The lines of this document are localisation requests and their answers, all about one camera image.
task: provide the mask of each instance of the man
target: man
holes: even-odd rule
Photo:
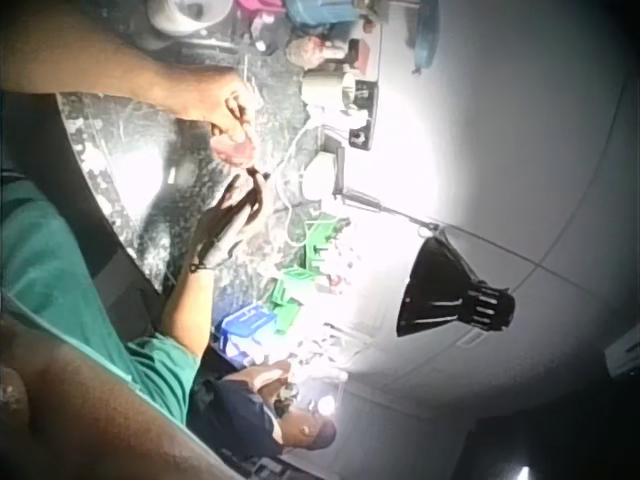
[[[237,457],[276,457],[287,448],[329,447],[337,433],[329,418],[295,406],[277,418],[274,401],[290,372],[291,364],[283,360],[245,368],[221,381],[205,380],[196,392],[201,415],[189,428],[207,445]]]
[[[236,140],[251,122],[234,74],[158,64],[65,7],[29,5],[2,21],[3,90],[126,96]],[[232,180],[196,227],[159,332],[125,346],[64,220],[2,160],[0,477],[237,478],[183,424],[214,269],[266,214],[264,179],[251,171],[244,197]]]

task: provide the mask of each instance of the white ceiling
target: white ceiling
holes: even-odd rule
[[[420,77],[405,44],[416,11],[391,7],[374,149],[351,165],[354,187],[458,227],[449,237],[481,277],[519,287],[513,325],[471,348],[454,345],[461,324],[397,339],[421,241],[409,227],[367,237],[378,257],[355,321],[374,342],[352,378],[483,414],[605,374],[602,348],[638,319],[640,216],[638,76],[615,32],[563,2],[490,4],[440,2],[436,59]]]

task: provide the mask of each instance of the granite countertop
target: granite countertop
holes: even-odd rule
[[[122,25],[129,17],[119,6],[122,4],[111,2],[109,8],[99,9],[100,15]],[[282,51],[263,57],[217,49],[177,49],[177,54],[176,49],[166,50],[171,52],[167,57],[173,56],[168,61],[176,61],[179,55],[181,63],[242,70],[247,62],[247,77],[264,101],[256,123],[261,139],[256,166],[273,171],[307,120],[300,99],[302,71]],[[154,53],[155,57],[162,55],[162,51]],[[142,272],[159,292],[166,293],[200,214],[212,205],[234,169],[212,158],[206,124],[177,120],[125,98],[73,93],[59,95],[58,103],[98,205]],[[318,139],[315,129],[302,135],[280,173],[287,199],[298,205],[289,228],[289,235],[298,240],[304,235],[304,219],[311,215],[300,194],[301,173],[317,153]],[[220,268],[214,321],[264,299],[271,284],[268,275],[260,272],[291,264],[299,254],[286,241],[287,211],[279,199],[274,209],[265,229]]]

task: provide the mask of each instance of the green scrub top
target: green scrub top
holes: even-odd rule
[[[196,356],[159,333],[123,344],[54,206],[12,170],[2,172],[1,197],[3,309],[73,344],[184,425]]]

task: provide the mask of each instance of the green shirt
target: green shirt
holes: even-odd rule
[[[80,348],[184,424],[198,359],[158,333],[124,345],[53,205],[11,173],[1,196],[2,292],[16,318]]]

